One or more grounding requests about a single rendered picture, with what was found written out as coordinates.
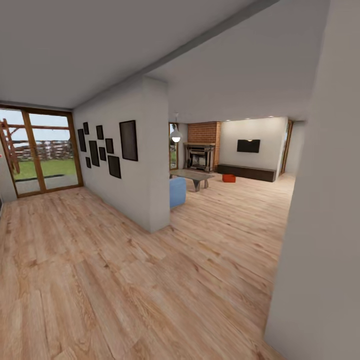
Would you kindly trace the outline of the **storage box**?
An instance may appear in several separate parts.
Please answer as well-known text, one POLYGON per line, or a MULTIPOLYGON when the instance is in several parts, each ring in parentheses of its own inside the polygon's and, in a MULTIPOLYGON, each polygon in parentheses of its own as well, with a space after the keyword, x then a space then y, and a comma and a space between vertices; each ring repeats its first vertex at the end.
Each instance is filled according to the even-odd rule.
POLYGON ((233 174, 223 174, 222 175, 222 180, 225 183, 235 183, 236 182, 236 176, 234 176, 233 174))

